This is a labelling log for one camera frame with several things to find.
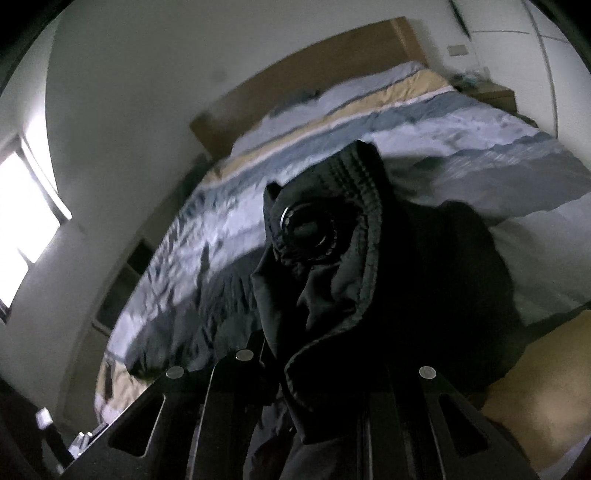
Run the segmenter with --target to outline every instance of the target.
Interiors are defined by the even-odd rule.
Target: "window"
[[[6,320],[27,271],[71,217],[27,143],[13,141],[0,155],[0,319]]]

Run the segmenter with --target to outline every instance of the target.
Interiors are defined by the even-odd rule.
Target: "wooden headboard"
[[[355,28],[310,45],[241,83],[201,112],[191,130],[217,160],[229,155],[240,135],[293,92],[324,91],[409,60],[427,65],[406,18]]]

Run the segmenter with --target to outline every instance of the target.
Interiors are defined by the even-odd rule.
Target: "wall outlet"
[[[450,57],[460,57],[462,55],[468,55],[468,49],[465,45],[449,45],[447,51]]]

